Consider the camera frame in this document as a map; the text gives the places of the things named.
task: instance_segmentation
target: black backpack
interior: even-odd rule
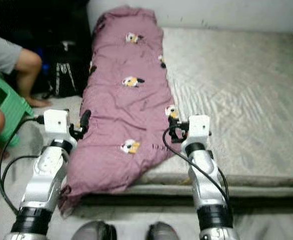
[[[82,96],[89,78],[90,60],[73,42],[64,41],[52,47],[49,68],[48,98]]]

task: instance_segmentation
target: knee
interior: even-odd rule
[[[29,56],[29,67],[31,69],[34,69],[34,70],[40,70],[41,67],[42,67],[42,59],[39,55],[37,55],[36,53],[34,52],[31,52],[30,53],[30,56]]]

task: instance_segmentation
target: bed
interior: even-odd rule
[[[163,30],[167,79],[180,116],[211,116],[210,146],[231,196],[293,197],[293,35]],[[80,97],[52,102],[78,121]],[[32,137],[33,146],[35,140],[44,141]],[[121,194],[191,196],[188,165],[172,157]]]

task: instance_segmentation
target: dark background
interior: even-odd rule
[[[0,0],[0,37],[39,53],[42,60],[56,57],[61,41],[75,43],[74,52],[90,62],[91,33],[86,12],[89,0]],[[33,92],[48,88],[43,72]]]

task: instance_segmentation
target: gray shoe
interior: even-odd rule
[[[173,227],[159,221],[150,226],[146,240],[179,240],[179,236]]]
[[[103,221],[91,221],[80,227],[72,240],[117,240],[117,231]]]

